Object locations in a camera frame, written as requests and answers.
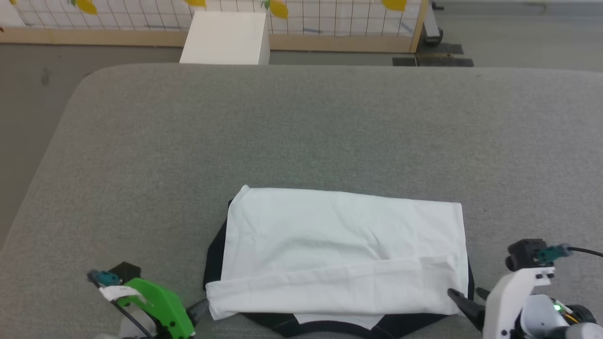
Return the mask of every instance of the grid panel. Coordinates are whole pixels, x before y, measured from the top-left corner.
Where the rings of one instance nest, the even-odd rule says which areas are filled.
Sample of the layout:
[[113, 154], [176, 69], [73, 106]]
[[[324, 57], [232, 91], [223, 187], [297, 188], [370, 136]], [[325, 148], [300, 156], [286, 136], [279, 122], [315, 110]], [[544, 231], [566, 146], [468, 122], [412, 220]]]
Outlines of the grid panel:
[[282, 1], [287, 19], [265, 8], [266, 0], [206, 0], [193, 7], [184, 0], [92, 0], [97, 14], [81, 11], [71, 0], [18, 0], [19, 16], [31, 27], [186, 31], [197, 10], [267, 11], [272, 34], [326, 36], [413, 36], [421, 0], [408, 0], [405, 11], [386, 9], [382, 0]]

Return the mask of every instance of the yellow decoration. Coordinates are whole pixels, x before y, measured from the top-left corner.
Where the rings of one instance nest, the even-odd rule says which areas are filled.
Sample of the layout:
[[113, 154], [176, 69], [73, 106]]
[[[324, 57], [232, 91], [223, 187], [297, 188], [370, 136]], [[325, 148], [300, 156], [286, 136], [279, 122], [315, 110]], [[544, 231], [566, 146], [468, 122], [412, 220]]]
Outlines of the yellow decoration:
[[207, 7], [205, 0], [185, 0], [185, 2], [194, 7]]
[[287, 5], [280, 1], [272, 0], [270, 2], [270, 11], [274, 14], [275, 17], [279, 17], [281, 19], [286, 19], [289, 16], [289, 9]]
[[92, 4], [92, 0], [75, 0], [75, 3], [82, 12], [92, 15], [98, 15], [98, 12], [96, 12], [96, 6]]
[[383, 6], [390, 11], [404, 11], [406, 0], [383, 0]]

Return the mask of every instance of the gray fabric surface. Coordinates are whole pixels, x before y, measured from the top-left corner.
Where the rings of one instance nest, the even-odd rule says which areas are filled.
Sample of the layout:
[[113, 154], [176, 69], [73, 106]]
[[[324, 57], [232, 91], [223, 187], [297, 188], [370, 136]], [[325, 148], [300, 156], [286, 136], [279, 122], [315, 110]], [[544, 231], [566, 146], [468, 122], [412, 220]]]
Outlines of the gray fabric surface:
[[[526, 237], [603, 249], [603, 74], [530, 69], [134, 65], [75, 91], [0, 259], [0, 337], [92, 338], [120, 314], [86, 282], [121, 261], [203, 297], [243, 184], [463, 204], [477, 286]], [[603, 259], [551, 287], [603, 317]], [[276, 338], [235, 316], [200, 338]], [[305, 338], [348, 338], [315, 333]], [[478, 338], [462, 317], [408, 338]]]

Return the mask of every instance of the black cable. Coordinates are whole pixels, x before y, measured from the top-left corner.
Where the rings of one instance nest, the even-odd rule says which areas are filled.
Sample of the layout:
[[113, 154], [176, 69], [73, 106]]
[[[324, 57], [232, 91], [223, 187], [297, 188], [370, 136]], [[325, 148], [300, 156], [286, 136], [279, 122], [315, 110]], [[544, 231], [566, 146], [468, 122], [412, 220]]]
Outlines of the black cable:
[[[94, 272], [95, 271], [90, 271], [88, 272], [88, 281], [93, 283], [96, 288], [101, 288], [101, 284], [98, 283], [98, 281], [96, 281], [96, 279], [94, 278]], [[115, 300], [111, 300], [111, 305], [115, 306], [116, 309], [118, 309], [119, 312], [121, 312], [126, 318], [128, 318], [134, 325], [136, 325], [136, 327], [138, 327], [138, 329], [140, 329], [142, 331], [142, 333], [144, 333], [146, 335], [146, 338], [148, 339], [153, 339], [153, 336], [149, 333], [149, 331], [147, 331], [147, 329], [142, 326], [138, 320], [136, 320], [134, 317], [132, 317], [132, 315], [130, 313], [128, 313], [128, 311], [124, 310], [123, 307], [121, 307]]]
[[111, 300], [111, 304], [113, 306], [115, 306], [116, 309], [119, 310], [119, 312], [121, 312], [126, 318], [130, 319], [130, 321], [136, 325], [136, 327], [138, 327], [138, 329], [140, 329], [142, 331], [142, 333], [144, 333], [148, 339], [153, 339], [153, 336], [149, 333], [149, 331], [147, 331], [147, 329], [142, 326], [138, 320], [134, 319], [134, 317], [132, 317], [132, 315], [130, 313], [128, 313], [128, 311], [124, 310], [123, 307], [121, 307], [119, 304], [117, 304], [117, 302], [115, 300]]
[[580, 248], [580, 247], [568, 247], [567, 249], [569, 251], [588, 253], [588, 254], [600, 256], [600, 257], [603, 258], [603, 253], [601, 253], [601, 252], [597, 252], [597, 251], [593, 251], [593, 250], [587, 250], [587, 249], [583, 249], [583, 248]]

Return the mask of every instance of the teal connector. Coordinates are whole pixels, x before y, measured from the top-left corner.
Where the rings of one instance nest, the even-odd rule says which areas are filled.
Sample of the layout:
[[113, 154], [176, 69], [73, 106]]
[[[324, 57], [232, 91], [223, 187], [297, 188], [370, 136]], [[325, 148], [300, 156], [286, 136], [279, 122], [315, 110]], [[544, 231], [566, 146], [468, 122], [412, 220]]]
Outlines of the teal connector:
[[104, 286], [119, 285], [119, 277], [106, 271], [95, 271], [92, 273], [97, 282]]
[[544, 250], [536, 252], [535, 259], [541, 265], [552, 264], [555, 260], [562, 256], [570, 256], [572, 252], [568, 250], [569, 244], [561, 244], [557, 246], [551, 246]]

